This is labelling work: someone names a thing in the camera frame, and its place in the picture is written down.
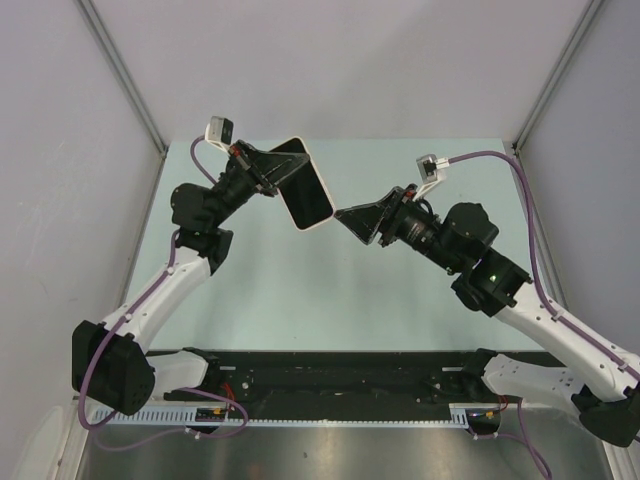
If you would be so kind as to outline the black phone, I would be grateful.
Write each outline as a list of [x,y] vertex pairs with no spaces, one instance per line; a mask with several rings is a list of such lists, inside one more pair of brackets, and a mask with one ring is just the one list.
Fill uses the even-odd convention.
[[271,152],[309,157],[309,161],[288,177],[279,190],[296,229],[307,231],[330,220],[335,212],[334,203],[304,141],[292,137],[273,147]]

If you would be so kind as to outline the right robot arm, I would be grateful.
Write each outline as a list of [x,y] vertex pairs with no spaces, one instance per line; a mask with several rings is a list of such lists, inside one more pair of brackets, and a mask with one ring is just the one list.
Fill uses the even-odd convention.
[[478,350],[461,376],[469,399],[484,401],[493,393],[521,397],[567,413],[614,446],[638,440],[638,355],[586,326],[493,249],[499,229],[480,204],[457,203],[439,218],[409,185],[335,217],[366,245],[405,243],[454,276],[451,288],[467,309],[515,328],[561,363],[542,367]]

